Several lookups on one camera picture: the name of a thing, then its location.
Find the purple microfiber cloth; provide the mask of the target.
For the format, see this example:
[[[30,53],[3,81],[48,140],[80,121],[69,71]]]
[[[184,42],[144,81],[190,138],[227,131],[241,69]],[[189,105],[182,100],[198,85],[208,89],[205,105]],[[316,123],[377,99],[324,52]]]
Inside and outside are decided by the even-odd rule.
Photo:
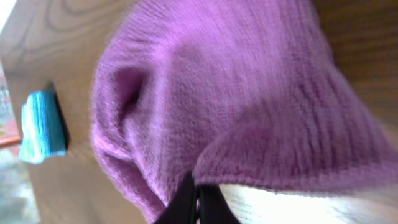
[[[299,192],[397,181],[305,0],[138,2],[98,63],[91,120],[98,163],[148,222],[187,173]]]

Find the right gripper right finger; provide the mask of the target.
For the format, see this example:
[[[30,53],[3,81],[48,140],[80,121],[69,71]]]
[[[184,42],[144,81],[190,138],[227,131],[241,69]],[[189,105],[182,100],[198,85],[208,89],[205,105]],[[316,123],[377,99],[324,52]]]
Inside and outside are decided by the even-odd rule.
[[[199,195],[201,224],[240,224],[218,186],[204,185]]]

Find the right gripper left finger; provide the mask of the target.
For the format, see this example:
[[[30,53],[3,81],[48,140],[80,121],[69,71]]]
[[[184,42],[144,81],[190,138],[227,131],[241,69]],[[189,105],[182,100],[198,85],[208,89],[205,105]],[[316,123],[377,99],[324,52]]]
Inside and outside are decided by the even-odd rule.
[[[154,224],[196,224],[197,190],[191,173],[187,173],[173,199]]]

